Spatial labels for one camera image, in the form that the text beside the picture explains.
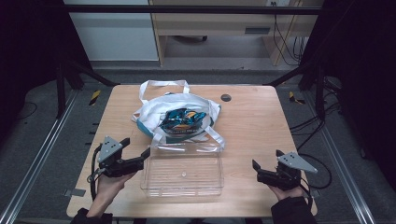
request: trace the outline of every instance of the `clear plastic container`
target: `clear plastic container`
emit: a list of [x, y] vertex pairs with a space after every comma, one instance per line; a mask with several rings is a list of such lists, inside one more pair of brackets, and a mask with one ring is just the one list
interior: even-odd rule
[[224, 186], [219, 150], [209, 144], [165, 144], [145, 161], [140, 187], [149, 197], [218, 196]]

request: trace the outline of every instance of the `black sleeve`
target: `black sleeve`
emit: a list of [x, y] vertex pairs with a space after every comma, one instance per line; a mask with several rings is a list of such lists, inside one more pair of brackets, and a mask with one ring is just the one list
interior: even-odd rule
[[87, 217], [88, 210], [81, 208], [70, 224], [111, 224], [113, 214], [103, 214], [99, 217]]
[[271, 207], [274, 224], [316, 224], [304, 197], [286, 198]]

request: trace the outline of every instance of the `wooden table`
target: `wooden table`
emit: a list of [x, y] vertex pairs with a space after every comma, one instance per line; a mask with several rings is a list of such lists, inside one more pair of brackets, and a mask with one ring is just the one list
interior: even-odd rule
[[[151, 139], [131, 121], [132, 114], [142, 105], [138, 91], [137, 85], [120, 85], [111, 93], [76, 185], [76, 189], [87, 192], [84, 197], [72, 197], [67, 208], [70, 217], [80, 207], [89, 208], [92, 203], [87, 176], [91, 173], [92, 153], [106, 135], [118, 141], [131, 138], [131, 144], [123, 150], [124, 159], [139, 156], [150, 144]], [[146, 99], [168, 91], [181, 92], [181, 88], [149, 87]], [[257, 182], [251, 161], [254, 159], [262, 169], [274, 171], [276, 149], [284, 153], [295, 151], [276, 90], [268, 86], [191, 85], [191, 93], [221, 104], [215, 125], [215, 130], [226, 140], [221, 153], [224, 174], [221, 195], [186, 201], [147, 197], [140, 188], [140, 171], [106, 211], [115, 217], [270, 217], [276, 196], [266, 185]], [[231, 95], [232, 100], [221, 101], [222, 94]]]

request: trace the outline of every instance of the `small round object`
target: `small round object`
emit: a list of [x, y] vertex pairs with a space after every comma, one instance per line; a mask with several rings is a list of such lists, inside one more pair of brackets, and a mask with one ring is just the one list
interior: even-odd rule
[[221, 95], [221, 100], [224, 101], [224, 102], [229, 102], [229, 101], [231, 101], [231, 95], [229, 95], [229, 94], [222, 94], [222, 95]]

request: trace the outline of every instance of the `gray floor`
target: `gray floor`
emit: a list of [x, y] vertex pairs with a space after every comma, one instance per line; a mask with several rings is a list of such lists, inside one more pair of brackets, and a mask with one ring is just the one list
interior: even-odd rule
[[[293, 66], [272, 66], [259, 37], [209, 37], [206, 42], [196, 39], [172, 38], [168, 43], [163, 66], [152, 63], [98, 63], [97, 71], [113, 81], [142, 83], [147, 79], [186, 79], [190, 84], [251, 84], [261, 85], [286, 74]], [[56, 137], [52, 150], [29, 189], [17, 219], [35, 220], [34, 223], [55, 223], [54, 220], [70, 220], [65, 213], [69, 198], [66, 189], [72, 189], [78, 179], [82, 163], [106, 107], [111, 88], [82, 75], [86, 84], [82, 91], [69, 91], [77, 95], [76, 102], [65, 125]], [[290, 127], [314, 117], [310, 104], [300, 105], [289, 100], [293, 91], [297, 99], [312, 101], [311, 91], [300, 92], [296, 86], [300, 77], [295, 77], [276, 88]], [[89, 105], [94, 91], [101, 94], [95, 105]], [[336, 103], [330, 94], [326, 106]], [[11, 135], [0, 150], [0, 211], [4, 211], [17, 192], [24, 175], [45, 142], [57, 113], [55, 82], [31, 90], [26, 104]], [[325, 141], [326, 130], [330, 133], [337, 150], [342, 155], [353, 183], [356, 183], [363, 201], [367, 204], [375, 223], [396, 223], [396, 194], [382, 176], [374, 161], [361, 158], [359, 145], [344, 120], [340, 109], [326, 117], [325, 128], [302, 147], [301, 152], [317, 157], [332, 171], [332, 184], [319, 191], [316, 198], [318, 223], [364, 223], [359, 219], [350, 190], [343, 183], [344, 174], [337, 171]], [[293, 136], [299, 146], [312, 133], [317, 123]], [[323, 185], [328, 174], [320, 164], [312, 162], [317, 175], [309, 175], [311, 184]], [[271, 223], [264, 218], [264, 223]]]

